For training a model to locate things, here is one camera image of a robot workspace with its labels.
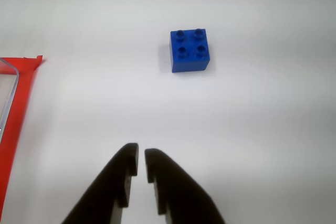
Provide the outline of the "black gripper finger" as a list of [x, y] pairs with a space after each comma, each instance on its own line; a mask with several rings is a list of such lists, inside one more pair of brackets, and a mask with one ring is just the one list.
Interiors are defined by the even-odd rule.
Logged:
[[121, 223], [138, 172], [139, 146], [128, 143], [109, 160], [63, 223]]
[[225, 223], [206, 191], [168, 155], [156, 148], [144, 154], [147, 180], [166, 223]]

